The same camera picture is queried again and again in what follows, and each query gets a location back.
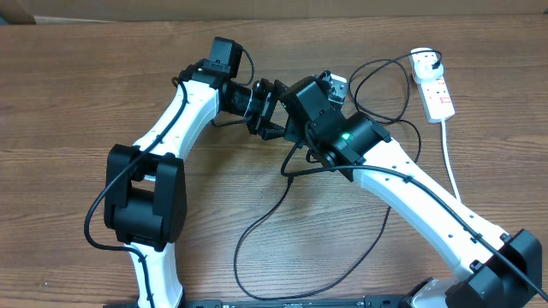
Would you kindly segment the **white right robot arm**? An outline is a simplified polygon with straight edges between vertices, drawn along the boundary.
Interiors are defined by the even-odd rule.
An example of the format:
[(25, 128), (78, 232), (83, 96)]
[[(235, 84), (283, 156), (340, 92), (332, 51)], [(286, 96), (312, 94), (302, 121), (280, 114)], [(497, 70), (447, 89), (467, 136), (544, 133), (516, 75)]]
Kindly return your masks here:
[(320, 161), (375, 194), (442, 257), (453, 276), (422, 282), (403, 307), (523, 307), (542, 286), (542, 246), (527, 230), (509, 235), (474, 213), (425, 173), (379, 123), (345, 117), (329, 100), (333, 87), (306, 77), (279, 100), (298, 136)]

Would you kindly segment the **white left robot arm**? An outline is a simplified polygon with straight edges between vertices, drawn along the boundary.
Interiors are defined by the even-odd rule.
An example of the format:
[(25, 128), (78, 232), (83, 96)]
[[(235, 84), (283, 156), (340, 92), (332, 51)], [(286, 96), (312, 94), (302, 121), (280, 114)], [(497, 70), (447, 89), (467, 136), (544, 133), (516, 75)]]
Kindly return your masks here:
[(275, 87), (235, 81), (246, 50), (216, 37), (210, 55), (172, 82), (176, 94), (155, 125), (133, 145), (114, 145), (107, 157), (104, 224), (115, 231), (117, 250), (131, 255), (140, 295), (136, 307), (182, 307), (175, 243), (187, 214), (184, 163), (196, 139), (221, 111), (239, 117), (262, 139), (284, 135), (271, 122)]

